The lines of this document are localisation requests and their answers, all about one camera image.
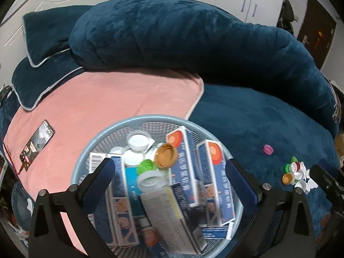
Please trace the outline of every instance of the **metal bolt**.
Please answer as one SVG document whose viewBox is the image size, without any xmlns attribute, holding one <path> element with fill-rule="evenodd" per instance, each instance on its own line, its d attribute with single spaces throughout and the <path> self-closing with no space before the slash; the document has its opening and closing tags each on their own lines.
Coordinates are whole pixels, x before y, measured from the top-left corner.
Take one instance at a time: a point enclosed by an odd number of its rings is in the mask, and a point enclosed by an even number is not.
<svg viewBox="0 0 344 258">
<path fill-rule="evenodd" d="M 72 184 L 68 189 L 70 192 L 74 192 L 78 189 L 78 186 L 76 184 Z"/>
<path fill-rule="evenodd" d="M 300 195 L 303 193 L 303 190 L 300 187 L 296 187 L 295 191 L 296 191 L 296 193 L 298 193 Z"/>
<path fill-rule="evenodd" d="M 45 189 L 42 189 L 41 191 L 39 191 L 38 195 L 44 196 L 45 193 L 46 193 L 46 190 L 45 190 Z"/>
<path fill-rule="evenodd" d="M 270 183 L 264 183 L 263 184 L 263 188 L 267 191 L 271 190 L 272 186 L 270 185 Z"/>
</svg>

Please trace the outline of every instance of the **white wall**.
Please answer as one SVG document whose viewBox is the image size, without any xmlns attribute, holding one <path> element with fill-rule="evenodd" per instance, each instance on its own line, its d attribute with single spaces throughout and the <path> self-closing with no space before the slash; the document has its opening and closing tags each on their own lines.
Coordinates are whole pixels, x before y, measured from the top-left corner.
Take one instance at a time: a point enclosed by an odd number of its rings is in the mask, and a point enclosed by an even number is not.
<svg viewBox="0 0 344 258">
<path fill-rule="evenodd" d="M 300 18 L 299 22 L 293 22 L 295 36 L 299 34 L 306 14 L 307 1 L 290 0 L 294 14 Z M 329 80 L 335 80 L 340 88 L 344 89 L 344 23 L 338 20 L 338 14 L 329 0 L 318 1 L 337 22 L 333 42 L 321 71 Z"/>
</svg>

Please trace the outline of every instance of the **cardboard box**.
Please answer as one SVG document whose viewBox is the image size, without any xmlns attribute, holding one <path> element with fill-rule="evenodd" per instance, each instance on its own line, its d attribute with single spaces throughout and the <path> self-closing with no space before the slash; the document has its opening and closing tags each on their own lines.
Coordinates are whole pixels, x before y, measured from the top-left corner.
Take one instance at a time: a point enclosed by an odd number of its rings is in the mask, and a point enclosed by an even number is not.
<svg viewBox="0 0 344 258">
<path fill-rule="evenodd" d="M 138 245 L 140 242 L 130 206 L 122 155 L 107 154 L 106 157 L 111 158 L 116 166 L 116 174 L 109 185 L 108 195 L 118 246 Z"/>
<path fill-rule="evenodd" d="M 226 177 L 226 160 L 220 142 L 204 140 L 197 145 L 208 204 L 208 227 L 235 220 L 232 189 Z"/>
<path fill-rule="evenodd" d="M 162 237 L 167 252 L 200 255 L 206 241 L 197 219 L 192 216 L 180 183 L 140 195 L 152 227 Z"/>
<path fill-rule="evenodd" d="M 205 227 L 201 228 L 203 236 L 206 239 L 222 239 L 222 240 L 231 240 L 233 232 L 233 222 L 229 222 L 227 225 L 222 227 Z"/>
<path fill-rule="evenodd" d="M 182 185 L 190 207 L 205 205 L 204 186 L 200 179 L 191 131 L 181 126 L 167 134 L 166 141 L 178 151 L 178 159 L 169 169 L 170 184 L 180 183 Z"/>
<path fill-rule="evenodd" d="M 91 152 L 89 154 L 89 172 L 93 173 L 99 164 L 104 160 L 106 154 Z M 96 229 L 98 235 L 107 244 L 107 246 L 118 246 L 114 224 L 111 218 L 111 210 L 109 206 L 108 192 L 99 202 L 95 212 L 88 215 L 89 220 Z"/>
</svg>

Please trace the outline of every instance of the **plastic container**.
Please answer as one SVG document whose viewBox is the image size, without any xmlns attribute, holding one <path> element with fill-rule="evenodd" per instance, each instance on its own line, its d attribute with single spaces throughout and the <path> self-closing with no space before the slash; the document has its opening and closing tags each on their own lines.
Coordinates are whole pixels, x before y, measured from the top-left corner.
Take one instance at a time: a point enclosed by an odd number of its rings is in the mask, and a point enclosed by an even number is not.
<svg viewBox="0 0 344 258">
<path fill-rule="evenodd" d="M 169 115 L 140 115 L 132 118 L 128 118 L 119 121 L 110 127 L 104 129 L 86 145 L 81 155 L 79 156 L 71 178 L 71 184 L 80 184 L 89 172 L 89 153 L 93 151 L 97 152 L 109 152 L 109 150 L 115 146 L 125 147 L 128 145 L 127 135 L 133 130 L 142 130 L 148 132 L 155 140 L 153 146 L 159 143 L 166 142 L 166 135 L 175 130 L 179 126 L 185 126 L 192 132 L 194 144 L 209 139 L 218 139 L 205 130 L 204 128 L 188 121 Z M 232 158 L 232 155 L 227 148 L 223 147 L 224 155 L 227 159 Z M 233 193 L 235 220 L 232 236 L 239 227 L 239 223 L 243 214 L 243 205 L 241 204 L 236 193 Z M 204 258 L 215 258 L 218 255 L 226 256 L 228 250 L 225 247 L 229 244 L 229 240 L 212 240 L 207 239 L 207 247 L 201 256 Z M 111 250 L 116 254 L 118 258 L 149 258 L 151 257 L 148 249 L 142 249 L 138 247 L 113 247 Z M 190 255 L 169 253 L 169 258 L 190 258 Z"/>
</svg>

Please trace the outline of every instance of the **phone screen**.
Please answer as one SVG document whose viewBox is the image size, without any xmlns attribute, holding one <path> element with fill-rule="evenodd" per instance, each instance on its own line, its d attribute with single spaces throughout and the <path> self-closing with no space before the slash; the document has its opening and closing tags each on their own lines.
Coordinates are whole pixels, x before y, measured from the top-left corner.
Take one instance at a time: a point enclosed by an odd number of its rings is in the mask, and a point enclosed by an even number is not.
<svg viewBox="0 0 344 258">
<path fill-rule="evenodd" d="M 20 154 L 20 160 L 27 171 L 33 160 L 35 160 L 38 153 L 42 151 L 44 146 L 48 143 L 51 137 L 54 135 L 54 129 L 49 125 L 48 121 L 44 120 L 38 127 L 35 133 L 32 135 L 22 153 Z"/>
</svg>

